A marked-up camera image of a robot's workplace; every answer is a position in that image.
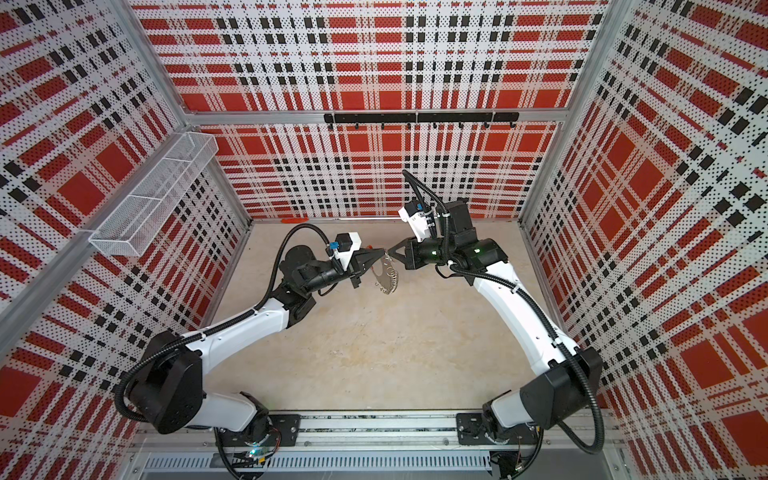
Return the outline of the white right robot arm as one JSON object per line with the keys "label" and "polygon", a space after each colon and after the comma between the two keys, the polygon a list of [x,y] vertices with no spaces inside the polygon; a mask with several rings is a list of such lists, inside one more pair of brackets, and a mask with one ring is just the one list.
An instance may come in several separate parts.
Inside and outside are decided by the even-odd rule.
{"label": "white right robot arm", "polygon": [[584,452],[605,443],[605,422],[597,401],[603,361],[594,348],[568,337],[528,293],[508,255],[490,238],[478,237],[468,207],[458,200],[428,211],[412,200],[398,212],[413,234],[389,250],[408,270],[446,266],[467,281],[500,316],[522,348],[535,377],[482,407],[481,432],[506,443],[525,426],[554,426]]}

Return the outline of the metal keyring gauge red handle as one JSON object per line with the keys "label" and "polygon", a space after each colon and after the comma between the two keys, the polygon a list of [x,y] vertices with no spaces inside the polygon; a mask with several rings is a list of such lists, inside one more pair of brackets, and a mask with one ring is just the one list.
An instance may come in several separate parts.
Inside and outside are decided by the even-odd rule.
{"label": "metal keyring gauge red handle", "polygon": [[387,252],[369,272],[374,276],[376,285],[383,294],[391,295],[396,291],[399,274],[394,266],[393,259]]}

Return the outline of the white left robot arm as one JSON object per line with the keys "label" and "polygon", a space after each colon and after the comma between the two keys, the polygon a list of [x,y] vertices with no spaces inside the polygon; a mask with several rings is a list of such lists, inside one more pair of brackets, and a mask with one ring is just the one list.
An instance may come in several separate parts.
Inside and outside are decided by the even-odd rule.
{"label": "white left robot arm", "polygon": [[205,427],[264,442],[275,429],[268,409],[246,392],[208,392],[204,379],[236,353],[298,324],[314,307],[314,293],[345,280],[359,285],[386,254],[382,248],[344,251],[338,242],[328,250],[330,258],[319,260],[305,245],[289,249],[277,264],[272,290],[254,308],[194,333],[156,335],[118,385],[118,411],[160,434]]}

